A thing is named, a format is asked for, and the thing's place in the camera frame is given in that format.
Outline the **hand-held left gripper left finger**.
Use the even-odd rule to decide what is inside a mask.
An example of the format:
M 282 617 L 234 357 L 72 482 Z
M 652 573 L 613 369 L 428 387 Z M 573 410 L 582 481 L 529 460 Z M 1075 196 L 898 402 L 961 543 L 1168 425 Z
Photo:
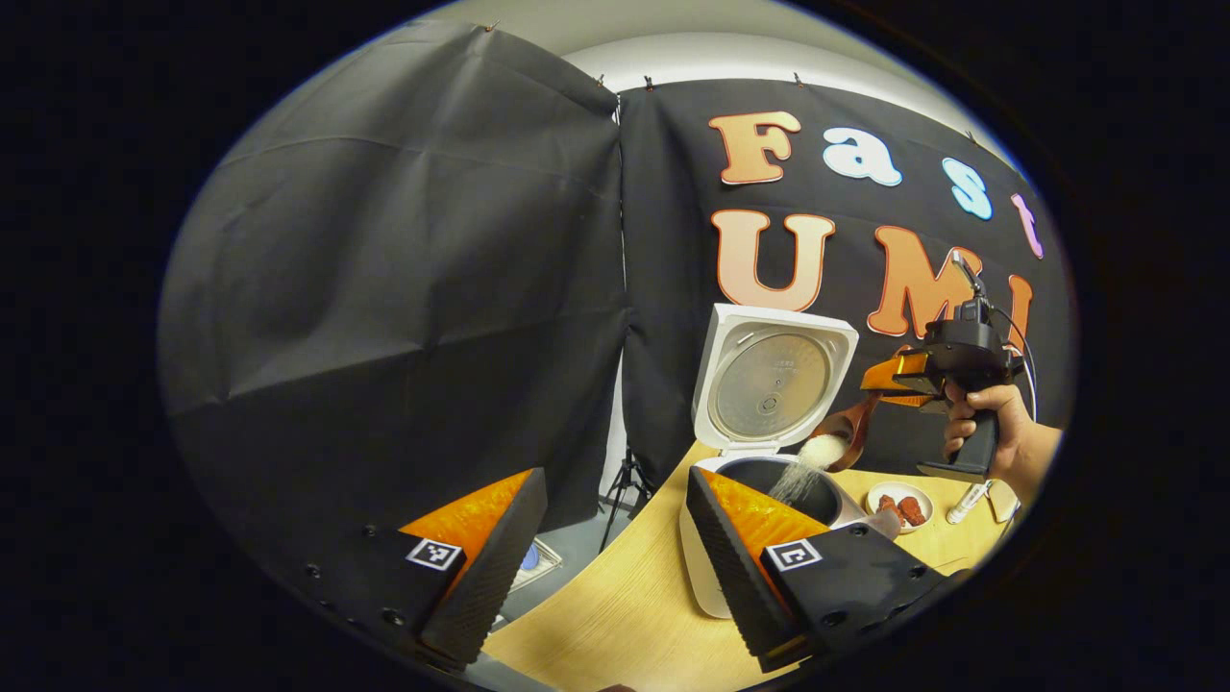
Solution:
M 478 660 L 546 509 L 545 470 L 523 470 L 400 529 L 310 540 L 280 576 L 383 649 L 458 674 Z

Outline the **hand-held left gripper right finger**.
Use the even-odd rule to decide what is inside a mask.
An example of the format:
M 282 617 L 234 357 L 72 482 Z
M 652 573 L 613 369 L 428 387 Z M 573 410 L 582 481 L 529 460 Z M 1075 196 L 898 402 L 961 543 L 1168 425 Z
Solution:
M 690 470 L 686 506 L 764 674 L 870 647 L 966 583 L 966 572 L 946 576 L 877 531 L 834 531 L 710 470 Z

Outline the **brown wooden spoon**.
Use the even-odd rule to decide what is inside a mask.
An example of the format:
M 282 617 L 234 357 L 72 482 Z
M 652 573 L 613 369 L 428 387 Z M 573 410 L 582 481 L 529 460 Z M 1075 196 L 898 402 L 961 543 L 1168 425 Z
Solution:
M 820 438 L 835 438 L 836 441 L 845 444 L 843 455 L 824 465 L 827 473 L 840 473 L 843 470 L 849 470 L 862 456 L 867 438 L 870 438 L 871 417 L 873 417 L 879 398 L 882 395 L 867 393 L 862 403 L 830 413 L 811 433 L 807 439 L 808 444 L 818 441 Z

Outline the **white rice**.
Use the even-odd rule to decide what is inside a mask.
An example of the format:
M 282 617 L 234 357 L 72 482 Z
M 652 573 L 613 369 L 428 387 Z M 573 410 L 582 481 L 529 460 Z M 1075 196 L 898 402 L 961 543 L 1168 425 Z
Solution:
M 781 476 L 769 490 L 769 495 L 787 505 L 802 500 L 811 490 L 820 486 L 827 470 L 833 470 L 844 458 L 847 450 L 847 438 L 839 436 L 839 434 L 827 433 L 809 438 L 800 447 L 797 458 L 785 465 Z

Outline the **white rice cooker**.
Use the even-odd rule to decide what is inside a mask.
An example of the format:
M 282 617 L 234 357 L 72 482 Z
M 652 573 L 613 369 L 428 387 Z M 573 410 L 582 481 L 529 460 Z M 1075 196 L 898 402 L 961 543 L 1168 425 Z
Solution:
M 692 399 L 697 467 L 769 492 L 835 402 L 859 332 L 808 312 L 715 304 Z

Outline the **white round plate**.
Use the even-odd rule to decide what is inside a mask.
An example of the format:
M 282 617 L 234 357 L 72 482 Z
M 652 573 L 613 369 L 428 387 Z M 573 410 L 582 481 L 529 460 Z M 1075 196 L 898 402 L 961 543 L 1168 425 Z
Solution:
M 871 489 L 866 492 L 863 499 L 863 509 L 867 513 L 877 513 L 877 504 L 879 495 L 886 495 L 886 494 L 895 499 L 895 503 L 898 503 L 905 497 L 915 497 L 919 499 L 920 504 L 922 504 L 922 508 L 925 508 L 925 511 L 927 513 L 927 522 L 930 522 L 931 517 L 934 517 L 935 506 L 932 499 L 927 497 L 925 490 L 908 482 L 891 481 L 891 482 L 879 482 L 876 483 L 875 486 L 871 486 Z M 922 529 L 922 526 L 919 526 L 918 529 L 911 530 L 905 525 L 904 521 L 902 524 L 903 524 L 902 533 L 913 533 L 913 531 Z

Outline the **white bottle with green label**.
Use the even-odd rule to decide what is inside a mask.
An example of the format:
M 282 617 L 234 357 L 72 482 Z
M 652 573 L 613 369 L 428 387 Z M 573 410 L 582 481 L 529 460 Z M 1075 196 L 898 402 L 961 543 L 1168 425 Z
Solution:
M 950 508 L 946 521 L 950 525 L 959 525 L 966 521 L 966 517 L 970 515 L 972 508 L 975 506 L 986 494 L 993 486 L 993 481 L 973 482 L 967 487 L 966 494 Z

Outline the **black tripod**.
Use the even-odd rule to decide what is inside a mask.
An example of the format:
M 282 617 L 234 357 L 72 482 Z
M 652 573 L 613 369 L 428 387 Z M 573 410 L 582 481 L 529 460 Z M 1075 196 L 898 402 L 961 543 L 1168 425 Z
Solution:
M 606 513 L 606 524 L 603 527 L 601 545 L 599 545 L 599 556 L 605 551 L 606 543 L 611 537 L 611 531 L 616 520 L 617 509 L 624 506 L 624 498 L 627 495 L 629 490 L 633 490 L 636 499 L 629 505 L 627 515 L 629 520 L 633 520 L 640 509 L 645 506 L 653 497 L 657 494 L 658 483 L 652 482 L 649 474 L 647 474 L 641 460 L 633 454 L 632 447 L 629 445 L 625 447 L 624 458 L 620 461 L 620 468 L 613 481 L 609 490 L 603 498 L 610 506 L 609 513 Z

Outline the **black backdrop cloth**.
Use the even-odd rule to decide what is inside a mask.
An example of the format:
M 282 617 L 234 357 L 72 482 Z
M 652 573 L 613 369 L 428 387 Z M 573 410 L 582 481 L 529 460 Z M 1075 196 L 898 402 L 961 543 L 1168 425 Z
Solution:
M 260 565 L 323 581 L 390 530 L 541 467 L 597 513 L 613 399 L 651 482 L 695 441 L 715 304 L 859 332 L 855 377 L 970 297 L 1073 414 L 1068 262 L 1027 177 L 887 96 L 713 73 L 613 92 L 502 32 L 415 22 L 312 76 L 212 171 L 159 315 L 165 404 Z

